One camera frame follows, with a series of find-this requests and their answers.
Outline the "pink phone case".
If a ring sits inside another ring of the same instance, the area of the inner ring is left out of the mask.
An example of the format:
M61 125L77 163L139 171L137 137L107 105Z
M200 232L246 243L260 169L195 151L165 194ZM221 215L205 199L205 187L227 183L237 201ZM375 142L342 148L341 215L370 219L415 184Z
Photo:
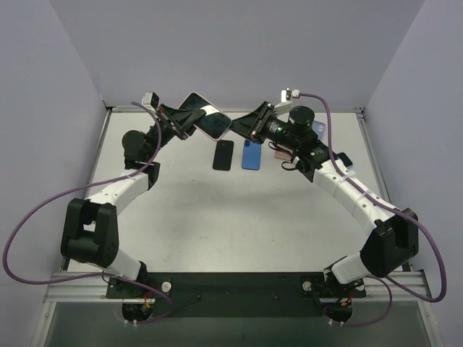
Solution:
M291 150L286 149L285 147L275 147L274 150L274 157L283 160L283 161L291 161L292 160L292 152Z

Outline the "black phone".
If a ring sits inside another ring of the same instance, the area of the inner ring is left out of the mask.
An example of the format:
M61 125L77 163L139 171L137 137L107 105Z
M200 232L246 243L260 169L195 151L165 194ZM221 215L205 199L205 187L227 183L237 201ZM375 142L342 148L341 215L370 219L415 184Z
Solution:
M234 142L220 140L216 143L212 168L216 171L230 171L234 152Z

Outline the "lavender phone case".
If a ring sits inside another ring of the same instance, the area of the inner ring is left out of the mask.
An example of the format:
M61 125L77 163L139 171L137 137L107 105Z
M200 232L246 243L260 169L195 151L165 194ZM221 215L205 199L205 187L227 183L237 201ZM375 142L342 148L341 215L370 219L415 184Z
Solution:
M312 128L314 133L317 135L318 139L323 139L326 130L326 125L323 122L314 121Z

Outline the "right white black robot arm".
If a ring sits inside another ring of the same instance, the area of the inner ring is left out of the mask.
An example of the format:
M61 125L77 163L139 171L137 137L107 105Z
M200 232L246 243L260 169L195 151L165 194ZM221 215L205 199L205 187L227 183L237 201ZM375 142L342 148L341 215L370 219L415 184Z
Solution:
M367 235L360 251L326 268L327 280L346 285L368 275L384 278L418 253L417 216L374 194L337 155L330 154L313 130L314 118L311 108L295 106L288 121L282 121L273 105L263 103L233 120L231 130L251 142L268 140L288 150L293 168L337 200Z

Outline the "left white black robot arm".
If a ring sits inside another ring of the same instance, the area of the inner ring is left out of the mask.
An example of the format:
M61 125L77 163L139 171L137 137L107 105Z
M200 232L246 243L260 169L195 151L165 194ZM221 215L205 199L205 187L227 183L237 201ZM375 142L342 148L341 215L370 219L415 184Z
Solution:
M148 290L147 270L143 262L121 250L119 214L157 182L161 165L156 156L160 149L175 137L189 138L195 122L206 115L202 109L188 111L165 105L142 109L155 124L146 133L130 130L123 136L123 172L99 192L68 204L61 239L64 257L123 278L122 288L135 298Z

